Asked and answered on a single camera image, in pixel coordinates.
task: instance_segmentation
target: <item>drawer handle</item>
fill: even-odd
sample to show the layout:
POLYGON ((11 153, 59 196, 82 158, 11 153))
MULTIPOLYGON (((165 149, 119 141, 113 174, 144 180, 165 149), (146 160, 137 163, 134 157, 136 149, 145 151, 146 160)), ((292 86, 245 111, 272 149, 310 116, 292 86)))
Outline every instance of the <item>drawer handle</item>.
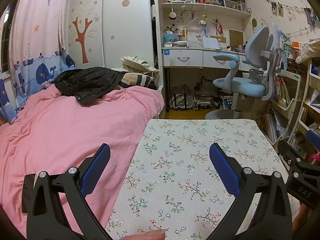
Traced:
POLYGON ((180 61, 187 62, 190 59, 190 57, 177 57, 177 59, 180 61))

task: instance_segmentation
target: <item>tree wall decal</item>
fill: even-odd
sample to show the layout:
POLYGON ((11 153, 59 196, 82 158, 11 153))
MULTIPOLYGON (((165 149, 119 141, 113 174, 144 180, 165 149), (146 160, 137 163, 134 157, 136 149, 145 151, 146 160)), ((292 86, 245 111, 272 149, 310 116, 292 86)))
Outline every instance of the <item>tree wall decal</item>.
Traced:
POLYGON ((89 26, 92 24, 93 22, 93 19, 95 19, 95 21, 97 22, 99 20, 99 18, 97 17, 98 15, 98 11, 94 14, 94 17, 92 17, 92 20, 88 20, 89 17, 91 15, 93 15, 94 13, 94 8, 95 6, 97 5, 98 1, 95 1, 93 2, 93 6, 90 7, 85 19, 84 19, 84 22, 83 20, 81 19, 81 14, 82 12, 85 12, 86 11, 86 8, 85 6, 90 4, 90 2, 86 2, 86 3, 82 3, 82 1, 79 3, 80 4, 80 16, 76 17, 76 20, 75 21, 72 21, 72 24, 74 25, 76 31, 71 31, 71 34, 70 34, 70 38, 76 36, 76 39, 75 41, 73 41, 72 43, 69 43, 69 47, 72 46, 75 42, 79 42, 80 45, 81 45, 81 52, 82 52, 82 63, 85 64, 85 63, 88 63, 89 60, 87 58, 87 53, 86 53, 86 50, 85 50, 85 39, 86 38, 93 38, 94 35, 93 33, 95 33, 97 30, 96 29, 91 29, 89 32, 88 32, 88 28, 89 26))
POLYGON ((76 42, 80 42, 80 44, 81 44, 82 63, 83 64, 88 63, 89 61, 88 61, 88 58, 87 58, 87 54, 85 52, 84 39, 86 38, 85 37, 85 33, 86 33, 88 27, 90 26, 90 24, 92 23, 92 20, 90 22, 88 22, 88 18, 84 19, 84 31, 83 32, 79 31, 79 28, 78 28, 78 17, 72 23, 75 26, 76 32, 77 32, 77 35, 78 35, 78 38, 76 38, 76 42))

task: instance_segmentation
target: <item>chair base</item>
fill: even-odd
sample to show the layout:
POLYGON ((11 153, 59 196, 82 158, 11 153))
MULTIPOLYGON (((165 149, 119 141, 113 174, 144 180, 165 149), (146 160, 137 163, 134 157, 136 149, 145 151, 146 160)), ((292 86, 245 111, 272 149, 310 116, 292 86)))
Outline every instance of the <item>chair base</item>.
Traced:
POLYGON ((239 112, 230 109, 219 109, 214 110, 205 115, 206 120, 215 119, 238 119, 239 112))

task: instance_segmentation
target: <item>floral tablecloth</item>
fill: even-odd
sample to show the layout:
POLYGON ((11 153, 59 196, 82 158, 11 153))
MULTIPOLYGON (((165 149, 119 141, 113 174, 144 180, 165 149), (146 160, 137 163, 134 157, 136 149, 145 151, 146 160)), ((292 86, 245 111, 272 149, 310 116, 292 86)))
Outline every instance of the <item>floral tablecloth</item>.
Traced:
MULTIPOLYGON (((224 152, 261 174, 287 172, 253 120, 149 121, 106 227, 113 239, 166 229, 167 239, 206 239, 231 206, 209 159, 217 142, 224 152)), ((250 224, 255 195, 239 230, 250 224)), ((292 213, 299 208, 290 196, 292 213)))

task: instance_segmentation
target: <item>desk drawer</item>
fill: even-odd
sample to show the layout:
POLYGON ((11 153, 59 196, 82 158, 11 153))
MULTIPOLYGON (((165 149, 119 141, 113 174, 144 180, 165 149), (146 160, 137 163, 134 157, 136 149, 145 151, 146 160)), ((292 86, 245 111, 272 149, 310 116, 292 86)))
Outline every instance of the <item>desk drawer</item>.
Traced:
POLYGON ((196 49, 164 49, 164 66, 202 67, 202 50, 196 49))
POLYGON ((219 51, 203 51, 203 66, 204 67, 216 67, 216 68, 228 68, 229 67, 229 61, 223 61, 223 60, 215 60, 213 58, 214 55, 221 53, 219 51))

